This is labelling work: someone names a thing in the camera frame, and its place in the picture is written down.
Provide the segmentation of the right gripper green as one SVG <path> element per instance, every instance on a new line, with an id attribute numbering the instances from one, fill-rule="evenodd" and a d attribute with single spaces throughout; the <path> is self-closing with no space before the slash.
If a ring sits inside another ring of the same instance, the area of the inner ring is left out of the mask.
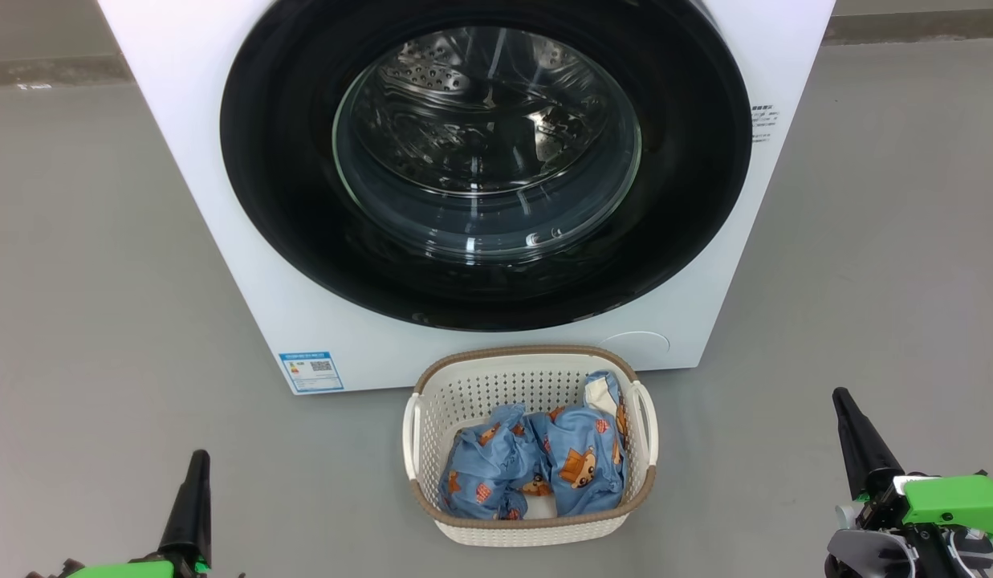
<path id="1" fill-rule="evenodd" d="M 827 577 L 988 577 L 993 570 L 993 479 L 903 475 L 847 388 L 832 392 L 849 493 L 837 507 Z"/>

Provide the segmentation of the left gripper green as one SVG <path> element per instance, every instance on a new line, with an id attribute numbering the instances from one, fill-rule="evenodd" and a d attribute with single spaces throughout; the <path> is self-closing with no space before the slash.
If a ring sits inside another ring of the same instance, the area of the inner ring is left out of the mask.
<path id="1" fill-rule="evenodd" d="M 192 453 L 167 517 L 159 555 L 100 566 L 69 559 L 59 573 L 30 572 L 26 577 L 211 577 L 210 455 L 206 450 Z"/>

